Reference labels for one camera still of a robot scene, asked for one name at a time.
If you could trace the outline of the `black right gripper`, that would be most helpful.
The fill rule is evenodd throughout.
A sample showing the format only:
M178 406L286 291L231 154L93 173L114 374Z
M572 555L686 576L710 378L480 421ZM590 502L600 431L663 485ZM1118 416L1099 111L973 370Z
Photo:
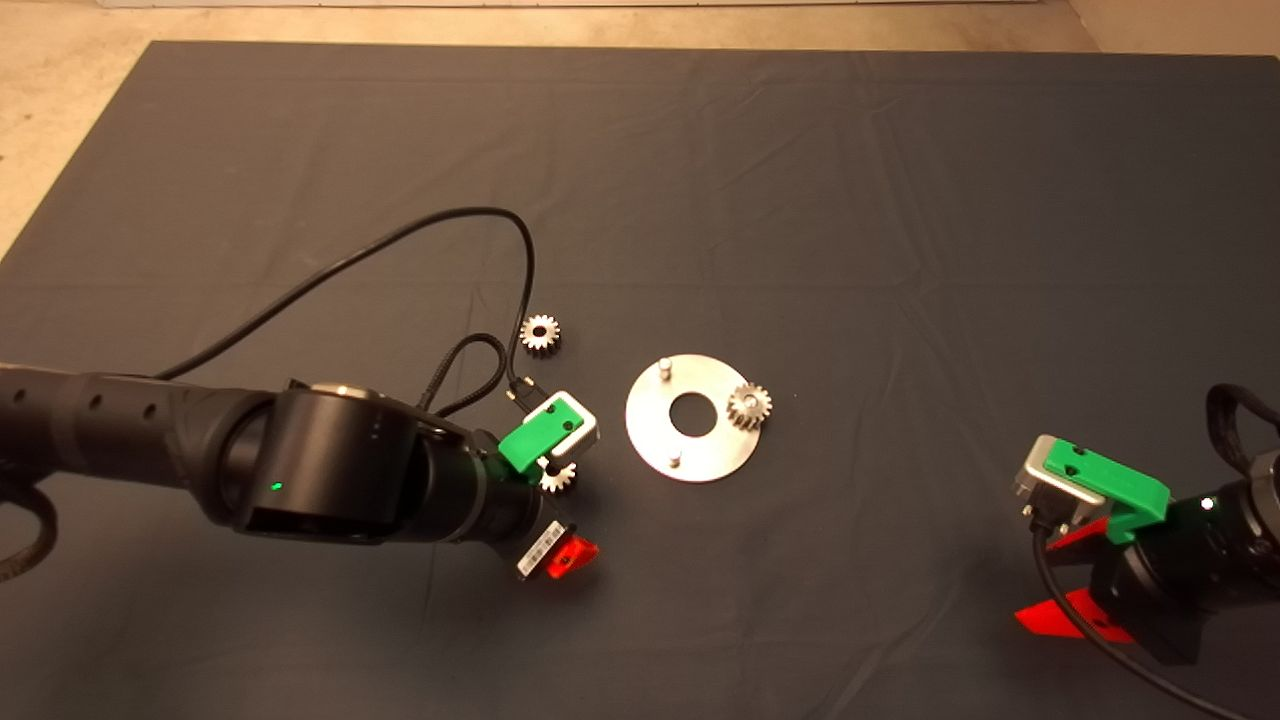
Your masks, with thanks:
M1110 516L1047 543L1047 553L1100 553L1110 546ZM1164 521L1133 542L1108 548L1087 588L1065 594L1107 642L1137 643L1166 665L1194 664L1206 623L1226 610L1265 603L1265 480L1239 479L1181 498ZM1083 639L1052 600L1014 614L1037 635Z

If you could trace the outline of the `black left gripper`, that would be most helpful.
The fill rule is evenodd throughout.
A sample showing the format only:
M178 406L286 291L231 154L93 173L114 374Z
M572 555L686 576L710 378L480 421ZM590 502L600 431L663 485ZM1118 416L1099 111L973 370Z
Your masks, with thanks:
M549 495L500 454L489 432L470 437L477 470L477 515L468 539L489 546L522 582L544 573L561 579L589 565L599 546L581 536L568 536L568 516Z

